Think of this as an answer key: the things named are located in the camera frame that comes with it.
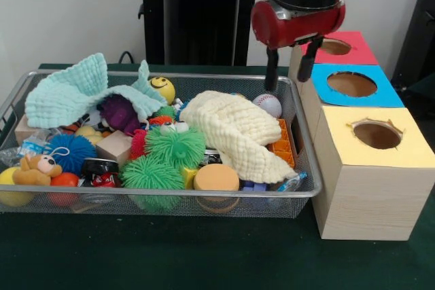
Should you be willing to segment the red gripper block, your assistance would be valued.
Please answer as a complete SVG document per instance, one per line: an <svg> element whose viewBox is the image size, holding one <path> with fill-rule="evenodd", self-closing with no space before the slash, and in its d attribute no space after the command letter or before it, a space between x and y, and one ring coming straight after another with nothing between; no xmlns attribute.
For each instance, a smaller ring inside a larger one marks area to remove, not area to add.
<svg viewBox="0 0 435 290"><path fill-rule="evenodd" d="M277 86L277 49L312 40L300 60L297 74L299 82L308 81L323 36L336 31L342 25L344 17L344 0L339 0L334 7L314 12L288 10L273 0L257 2L251 11L251 25L256 39L267 46L265 89L274 90Z"/></svg>

